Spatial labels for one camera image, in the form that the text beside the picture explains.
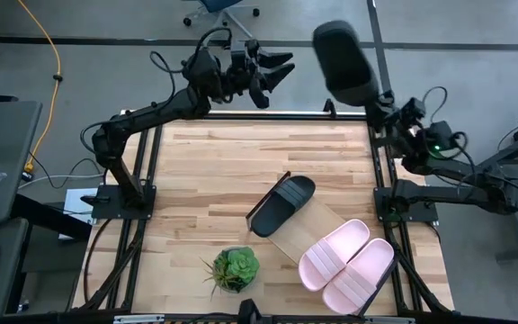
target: gray floor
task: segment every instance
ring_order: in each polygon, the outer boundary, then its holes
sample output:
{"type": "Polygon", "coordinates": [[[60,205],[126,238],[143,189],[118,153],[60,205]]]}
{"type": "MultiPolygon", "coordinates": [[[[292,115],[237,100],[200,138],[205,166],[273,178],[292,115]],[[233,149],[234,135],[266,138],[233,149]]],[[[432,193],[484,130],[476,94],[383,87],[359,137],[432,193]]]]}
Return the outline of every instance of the gray floor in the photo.
{"type": "MultiPolygon", "coordinates": [[[[373,41],[365,0],[249,0],[260,4],[262,15],[237,16],[264,41],[307,41],[320,23],[344,19],[353,24],[362,41],[373,41]]],[[[155,38],[195,40],[203,25],[190,29],[183,14],[196,7],[179,0],[59,0],[26,1],[55,36],[155,38]]],[[[518,44],[518,0],[375,0],[380,31],[387,42],[518,44]]],[[[14,1],[0,0],[0,35],[39,36],[36,26],[14,1]]],[[[159,50],[178,66],[190,47],[59,46],[63,63],[57,111],[38,158],[52,174],[65,174],[88,153],[79,131],[123,108],[138,108],[163,100],[169,91],[167,75],[154,69],[150,50],[159,50]]],[[[296,70],[271,95],[272,110],[320,110],[329,96],[315,55],[310,48],[276,48],[295,54],[296,70]]],[[[365,52],[377,66],[375,49],[365,52]]],[[[226,53],[217,54],[227,58],[226,53]]],[[[436,120],[447,120],[456,131],[469,135],[468,152],[479,162],[496,151],[499,139],[518,125],[518,51],[496,50],[387,50],[388,75],[397,100],[421,98],[432,86],[446,86],[450,97],[436,120]]],[[[0,94],[37,100],[49,107],[55,60],[47,45],[0,44],[0,94]]],[[[432,113],[435,98],[428,102],[432,113]]],[[[251,109],[247,97],[214,109],[251,109]]],[[[342,110],[351,108],[340,106],[342,110]]],[[[47,113],[41,116],[42,132],[47,113]]],[[[83,166],[79,174],[92,174],[83,166]]],[[[36,176],[42,176],[38,169],[36,176]]],[[[438,184],[436,179],[428,183],[438,184]]],[[[73,181],[69,187],[96,185],[73,181]]],[[[43,202],[61,200],[45,182],[31,185],[25,194],[43,202]]],[[[512,218],[477,208],[439,205],[440,232],[451,292],[458,311],[518,320],[518,262],[498,265],[495,254],[517,247],[512,218]]],[[[49,233],[42,233],[45,238],[49,233]]],[[[32,280],[38,288],[31,302],[34,311],[60,311],[76,272],[40,273],[32,280]]]]}

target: wooden tabletop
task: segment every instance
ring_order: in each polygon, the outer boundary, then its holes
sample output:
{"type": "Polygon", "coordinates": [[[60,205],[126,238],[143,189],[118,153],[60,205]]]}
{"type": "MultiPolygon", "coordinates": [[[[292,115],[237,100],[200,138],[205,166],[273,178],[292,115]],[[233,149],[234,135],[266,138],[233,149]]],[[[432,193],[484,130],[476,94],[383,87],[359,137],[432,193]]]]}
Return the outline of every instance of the wooden tabletop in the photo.
{"type": "MultiPolygon", "coordinates": [[[[124,155],[129,169],[137,145],[138,136],[129,139],[124,155]]],[[[320,202],[345,220],[364,221],[372,237],[384,237],[375,216],[372,189],[376,184],[367,128],[362,122],[176,121],[164,127],[157,163],[156,210],[147,224],[133,312],[237,313],[240,301],[253,298],[266,314],[333,314],[320,292],[302,286],[291,259],[269,239],[246,230],[245,215],[286,171],[313,179],[320,202]],[[203,282],[209,275],[201,260],[210,262],[222,249],[243,245],[251,247],[259,259],[257,279],[240,294],[217,290],[211,298],[213,282],[203,282]]],[[[400,178],[424,181],[402,168],[397,171],[400,178]]],[[[418,273],[452,309],[437,237],[422,223],[409,223],[408,227],[418,273]]],[[[89,269],[90,295],[112,269],[120,230],[121,221],[114,220],[99,238],[89,269]]],[[[410,305],[405,275],[402,281],[410,305]]],[[[82,282],[80,277],[74,307],[83,304],[82,282]]],[[[395,313],[388,280],[367,315],[395,313]]]]}

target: potted succulent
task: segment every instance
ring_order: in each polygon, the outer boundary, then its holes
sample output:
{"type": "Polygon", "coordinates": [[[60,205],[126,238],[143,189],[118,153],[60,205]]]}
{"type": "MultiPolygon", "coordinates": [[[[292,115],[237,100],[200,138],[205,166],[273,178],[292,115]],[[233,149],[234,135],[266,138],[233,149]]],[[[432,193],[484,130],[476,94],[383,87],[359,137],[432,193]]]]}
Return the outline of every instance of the potted succulent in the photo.
{"type": "Polygon", "coordinates": [[[215,286],[211,296],[217,287],[229,293],[240,293],[257,276],[259,261],[250,247],[232,247],[224,249],[213,261],[213,265],[203,261],[209,268],[215,286]]]}

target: wooden board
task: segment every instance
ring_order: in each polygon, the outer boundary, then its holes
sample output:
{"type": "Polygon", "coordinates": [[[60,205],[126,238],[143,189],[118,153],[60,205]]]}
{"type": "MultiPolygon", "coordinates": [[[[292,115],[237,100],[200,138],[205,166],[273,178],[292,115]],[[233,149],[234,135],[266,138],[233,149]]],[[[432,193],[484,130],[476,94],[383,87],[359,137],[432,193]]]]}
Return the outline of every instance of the wooden board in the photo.
{"type": "MultiPolygon", "coordinates": [[[[137,144],[138,136],[128,141],[124,159],[129,168],[137,144]]],[[[173,122],[164,128],[155,178],[156,210],[147,225],[133,311],[237,313],[240,301],[253,298],[263,313],[332,314],[320,292],[302,286],[295,262],[269,239],[246,229],[245,215],[288,170],[313,179],[317,200],[343,220],[362,220],[372,238],[384,236],[372,200],[375,177],[363,123],[173,122]],[[213,283],[203,282],[208,275],[201,260],[211,261],[222,249],[243,245],[250,246],[259,259],[257,279],[240,294],[216,292],[211,299],[213,283]]],[[[401,168],[398,174],[423,182],[422,177],[401,168]]],[[[120,229],[121,222],[115,220],[99,239],[89,269],[90,293],[112,268],[120,229]]],[[[417,271],[442,303],[452,308],[436,236],[418,223],[409,224],[409,236],[417,271]]],[[[82,282],[79,280],[74,306],[83,303],[82,282]]],[[[122,280],[120,292],[125,283],[122,280]]],[[[408,291],[405,277],[403,285],[408,291]]],[[[367,314],[395,314],[390,280],[367,314]]]]}
{"type": "Polygon", "coordinates": [[[312,245],[343,225],[345,220],[316,197],[275,231],[269,240],[296,265],[312,245]]]}

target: table leg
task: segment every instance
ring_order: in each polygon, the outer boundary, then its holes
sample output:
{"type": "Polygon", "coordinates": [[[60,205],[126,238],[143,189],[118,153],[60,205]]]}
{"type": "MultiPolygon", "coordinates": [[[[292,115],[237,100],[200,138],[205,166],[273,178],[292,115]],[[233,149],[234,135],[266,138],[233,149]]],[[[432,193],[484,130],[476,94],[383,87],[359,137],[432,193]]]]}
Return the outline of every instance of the table leg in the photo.
{"type": "Polygon", "coordinates": [[[54,230],[73,239],[87,240],[91,233],[91,225],[21,194],[15,196],[11,217],[24,218],[32,225],[54,230]]]}

